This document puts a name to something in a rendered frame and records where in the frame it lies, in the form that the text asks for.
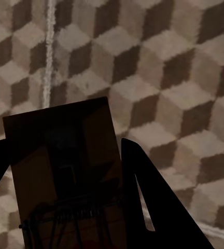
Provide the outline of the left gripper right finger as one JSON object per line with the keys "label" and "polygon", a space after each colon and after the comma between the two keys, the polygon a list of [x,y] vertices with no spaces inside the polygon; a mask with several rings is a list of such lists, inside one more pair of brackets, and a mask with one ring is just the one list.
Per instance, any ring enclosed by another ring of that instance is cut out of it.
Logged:
{"label": "left gripper right finger", "polygon": [[[142,148],[121,139],[127,249],[214,249]],[[155,228],[146,228],[137,181]]]}

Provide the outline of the mousetrap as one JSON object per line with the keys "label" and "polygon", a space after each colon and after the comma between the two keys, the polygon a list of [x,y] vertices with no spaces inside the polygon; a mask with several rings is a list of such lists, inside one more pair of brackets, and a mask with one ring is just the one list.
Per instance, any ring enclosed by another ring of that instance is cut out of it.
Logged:
{"label": "mousetrap", "polygon": [[25,249],[127,249],[107,96],[2,119]]}

